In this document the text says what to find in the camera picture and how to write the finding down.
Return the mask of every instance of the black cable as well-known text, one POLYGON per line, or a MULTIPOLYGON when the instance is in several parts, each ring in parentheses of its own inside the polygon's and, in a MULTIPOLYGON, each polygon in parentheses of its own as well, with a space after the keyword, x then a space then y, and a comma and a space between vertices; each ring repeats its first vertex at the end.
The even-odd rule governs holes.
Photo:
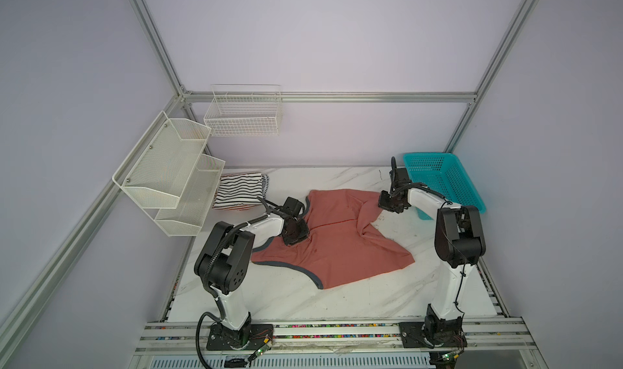
POLYGON ((460 308, 458 308, 458 294, 461 293, 461 287, 463 286, 463 278, 465 277, 465 264, 463 264, 463 271, 461 272, 461 281, 458 283, 458 290, 457 290, 457 296, 454 299, 454 306, 457 308, 457 310, 463 314, 463 316, 465 316, 465 312, 461 311, 460 308))
POLYGON ((225 364, 223 366, 226 368, 245 368, 249 363, 251 362, 245 358, 232 358, 225 361, 225 364))
POLYGON ((197 322, 197 330, 195 331, 195 347, 197 348, 197 357, 199 358, 199 362, 201 362, 201 365, 203 365, 205 369, 212 368, 210 367, 210 365, 207 365, 206 360, 203 358, 203 354, 201 354, 201 346, 199 345, 199 332, 201 331, 201 324, 203 323, 203 320, 206 318, 206 316, 210 315, 212 314, 210 314, 209 312, 204 312, 203 314, 201 314, 201 317, 197 322))
POLYGON ((439 193, 439 192, 437 192, 437 191, 433 191, 432 189, 427 188, 426 186, 422 186, 422 185, 421 185, 421 183, 411 183, 411 184, 409 184, 409 185, 403 185, 403 186, 401 186, 400 188, 396 188, 396 189, 395 189, 394 191, 392 191, 389 195, 390 195, 391 197, 395 197, 395 196, 397 196, 399 193, 401 193, 402 191, 406 191, 407 189, 413 189, 413 188, 423 190, 423 191, 425 191, 425 192, 428 192, 428 193, 430 193, 430 194, 434 194, 435 196, 437 196, 437 197, 439 197, 439 198, 442 198, 442 199, 446 200, 446 197, 445 197, 443 194, 441 194, 441 193, 439 193))
POLYGON ((396 165, 395 156, 391 157, 391 170, 389 171, 389 193, 394 193, 394 178, 396 177, 396 171, 398 171, 398 166, 396 165))
POLYGON ((260 217, 256 217, 255 219, 251 219, 250 221, 241 223, 237 225, 236 227, 232 228, 231 230, 229 230, 229 233, 227 233, 219 241, 219 244, 216 246, 216 249, 214 249, 214 253, 212 255, 212 258, 210 259, 210 263, 207 264, 207 268, 203 274, 203 278, 201 279, 201 282, 203 283, 204 288, 206 288, 206 290, 212 296, 214 296, 214 299, 216 300, 216 305, 218 306, 219 312, 221 313, 221 318, 218 318, 212 312, 204 312, 203 314, 201 314, 201 317, 199 318, 199 321, 197 322, 197 331, 195 332, 195 347, 197 348, 197 357, 199 358, 201 365, 203 365, 205 369, 212 369, 212 368, 209 365, 207 365, 206 360, 204 360, 203 355, 201 354, 201 347, 199 346, 199 331, 201 330, 201 323, 203 323, 203 320, 206 318, 206 316, 210 317, 212 320, 214 320, 214 322, 220 322, 225 318, 224 307, 221 301, 218 300, 218 295, 216 294, 216 292, 214 292, 214 290, 210 287, 210 282, 208 280, 208 278, 210 277, 210 273, 214 269, 214 264, 216 263, 216 259, 219 257, 219 254, 221 254, 221 251, 223 251, 223 249, 226 246, 229 246, 231 239, 234 237, 234 235, 236 235, 238 231, 240 231, 242 228, 248 227, 264 219, 267 219, 268 217, 269 217, 268 215, 262 215, 260 217))
MULTIPOLYGON (((241 228, 247 227, 248 225, 249 225, 249 222, 244 222, 244 223, 237 225, 236 227, 229 230, 229 233, 227 233, 219 241, 219 244, 216 246, 216 249, 214 250, 212 257, 210 258, 210 262, 207 264, 207 268, 203 274, 203 278, 201 279, 201 282, 203 283, 204 287, 206 286, 209 287, 210 285, 210 282, 208 281, 208 277, 210 276, 212 269, 214 269, 214 264, 216 263, 216 260, 218 259, 219 254, 221 254, 221 251, 223 251, 223 249, 226 246, 229 246, 229 241, 234 237, 234 235, 236 235, 238 231, 240 231, 241 228)), ((221 314, 221 319, 224 319, 224 318, 225 318, 225 314, 221 314)))
POLYGON ((275 203, 271 202, 270 200, 266 200, 266 199, 263 199, 263 200, 264 200, 265 202, 269 203, 270 205, 272 205, 273 207, 277 207, 277 208, 281 207, 280 205, 277 205, 277 204, 275 204, 275 203))

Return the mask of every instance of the cable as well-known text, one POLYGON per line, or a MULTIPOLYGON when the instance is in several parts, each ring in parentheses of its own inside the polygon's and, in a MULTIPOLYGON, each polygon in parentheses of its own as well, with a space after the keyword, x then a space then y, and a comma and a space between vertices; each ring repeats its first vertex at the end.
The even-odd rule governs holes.
POLYGON ((201 365, 203 365, 205 369, 212 368, 210 367, 210 365, 207 365, 206 360, 203 358, 203 354, 201 354, 201 346, 199 345, 199 332, 201 331, 201 324, 203 323, 203 320, 206 318, 206 316, 210 315, 211 314, 209 312, 204 312, 203 314, 201 314, 201 317, 197 322, 197 330, 195 331, 195 347, 197 348, 197 357, 199 358, 199 362, 201 362, 201 365))
POLYGON ((430 188, 428 188, 426 186, 421 185, 421 183, 411 183, 409 185, 403 185, 400 188, 394 189, 389 195, 391 197, 396 197, 396 195, 398 195, 402 191, 406 191, 407 189, 413 189, 413 188, 423 190, 423 191, 425 191, 427 193, 434 194, 435 196, 437 196, 437 197, 439 197, 441 199, 447 200, 447 198, 443 194, 441 194, 441 193, 439 193, 437 191, 433 191, 432 189, 430 189, 430 188))
POLYGON ((458 283, 458 290, 457 290, 457 296, 454 299, 454 306, 457 308, 457 310, 463 314, 463 316, 465 316, 465 312, 461 311, 460 308, 458 308, 458 295, 461 293, 461 287, 463 286, 463 278, 465 277, 465 264, 463 264, 463 271, 461 272, 461 281, 458 283))
POLYGON ((206 318, 206 316, 210 317, 212 320, 214 320, 214 322, 220 322, 225 318, 225 315, 226 315, 224 311, 224 307, 221 301, 218 299, 218 295, 216 294, 216 292, 214 292, 214 289, 210 287, 210 282, 209 282, 210 273, 214 269, 214 264, 216 263, 216 259, 219 257, 219 254, 221 254, 221 251, 223 251, 223 249, 226 246, 229 246, 231 239, 234 237, 234 235, 236 235, 238 231, 240 231, 242 228, 248 227, 250 225, 254 225, 257 222, 267 219, 268 217, 269 217, 268 215, 262 215, 260 217, 256 217, 255 219, 251 219, 249 221, 241 223, 237 225, 236 227, 232 228, 231 230, 229 230, 229 233, 227 233, 223 238, 221 238, 221 240, 219 241, 219 244, 216 246, 216 249, 214 249, 214 253, 212 255, 212 258, 210 259, 210 263, 207 264, 206 271, 204 272, 203 277, 201 278, 201 282, 204 288, 212 296, 214 296, 214 299, 216 300, 216 305, 218 306, 219 312, 221 313, 221 318, 218 318, 212 312, 204 312, 203 314, 201 314, 201 317, 199 318, 199 321, 197 322, 197 330, 195 332, 195 347, 197 348, 197 357, 199 358, 201 365, 203 365, 205 369, 212 369, 212 368, 209 365, 207 365, 206 360, 203 358, 203 355, 201 354, 201 347, 199 346, 199 331, 201 330, 201 324, 203 323, 203 320, 206 318))

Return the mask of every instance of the folded striped shirt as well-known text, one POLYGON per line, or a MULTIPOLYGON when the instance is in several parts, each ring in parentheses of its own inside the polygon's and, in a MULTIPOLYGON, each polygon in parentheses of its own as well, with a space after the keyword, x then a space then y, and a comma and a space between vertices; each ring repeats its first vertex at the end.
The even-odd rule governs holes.
POLYGON ((266 197, 269 177, 261 173, 222 175, 213 208, 242 211, 260 205, 257 197, 266 197))

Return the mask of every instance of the gray trim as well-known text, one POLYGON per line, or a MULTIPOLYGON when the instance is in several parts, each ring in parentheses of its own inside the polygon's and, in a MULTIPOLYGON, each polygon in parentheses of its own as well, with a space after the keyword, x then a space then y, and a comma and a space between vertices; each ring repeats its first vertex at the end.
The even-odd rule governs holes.
POLYGON ((476 90, 476 99, 473 103, 467 105, 463 116, 461 116, 461 119, 458 122, 456 129, 454 130, 452 136, 450 137, 450 140, 448 141, 444 153, 452 153, 457 147, 458 141, 463 136, 465 130, 467 129, 467 126, 469 125, 474 114, 478 110, 480 103, 487 94, 489 87, 491 87, 495 76, 497 76, 498 71, 500 71, 502 64, 508 57, 510 50, 513 48, 513 45, 517 41, 519 33, 525 26, 528 17, 532 14, 532 11, 534 10, 534 7, 536 6, 538 1, 539 0, 521 0, 521 4, 519 4, 517 12, 515 12, 513 19, 508 25, 508 29, 506 33, 504 33, 504 37, 498 45, 498 49, 495 51, 494 57, 492 58, 491 62, 489 62, 489 66, 487 67, 485 74, 480 80, 478 89, 476 90))
POLYGON ((318 276, 316 276, 314 273, 308 271, 307 269, 303 267, 288 264, 288 263, 281 263, 279 261, 251 261, 251 262, 253 262, 253 264, 256 264, 256 265, 287 267, 288 269, 301 272, 305 274, 307 277, 309 277, 313 281, 313 283, 316 284, 316 287, 318 289, 324 289, 324 287, 322 286, 322 281, 318 278, 318 276))
POLYGON ((270 244, 272 243, 272 241, 275 239, 274 236, 271 236, 268 240, 266 240, 266 242, 264 244, 262 244, 261 246, 258 246, 256 248, 254 248, 253 250, 251 250, 251 253, 254 252, 258 252, 258 251, 262 251, 262 250, 266 250, 269 248, 270 244))
MULTIPOLYGON (((210 102, 212 92, 187 92, 187 102, 210 102)), ((282 92, 283 102, 472 102, 474 92, 282 92)))
MULTIPOLYGON (((167 115, 177 110, 181 103, 181 97, 174 96, 165 108, 167 115)), ((127 162, 128 170, 134 165, 134 161, 138 159, 160 125, 157 122, 152 123, 150 129, 143 134, 141 140, 130 153, 132 159, 127 162)), ((109 181, 60 249, 45 266, 45 269, 39 274, 26 295, 22 297, 17 307, 0 327, 0 368, 8 365, 22 342, 26 340, 54 292, 65 281, 75 263, 80 259, 82 252, 106 220, 120 193, 121 190, 113 181, 109 181)))
POLYGON ((156 23, 154 21, 154 18, 152 17, 152 13, 150 12, 149 7, 147 7, 147 2, 145 0, 129 0, 129 3, 132 5, 132 9, 134 9, 136 17, 141 23, 141 27, 143 27, 145 35, 147 35, 147 39, 149 40, 154 53, 156 53, 156 57, 158 57, 158 61, 164 69, 167 79, 169 80, 169 83, 171 84, 173 90, 178 95, 185 93, 184 87, 179 81, 177 72, 173 67, 171 58, 166 51, 165 44, 160 37, 160 33, 158 32, 158 28, 156 27, 156 23))

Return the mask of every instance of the blue plastic basket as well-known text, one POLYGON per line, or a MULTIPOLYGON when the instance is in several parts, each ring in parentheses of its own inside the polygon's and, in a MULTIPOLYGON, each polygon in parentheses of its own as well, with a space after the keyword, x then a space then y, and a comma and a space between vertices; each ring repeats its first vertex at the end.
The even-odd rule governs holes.
MULTIPOLYGON (((487 210, 456 155, 410 153, 405 154, 403 158, 411 181, 428 185, 433 191, 443 194, 452 202, 473 205, 480 213, 487 210)), ((417 216, 422 220, 432 219, 420 209, 417 209, 417 216)))

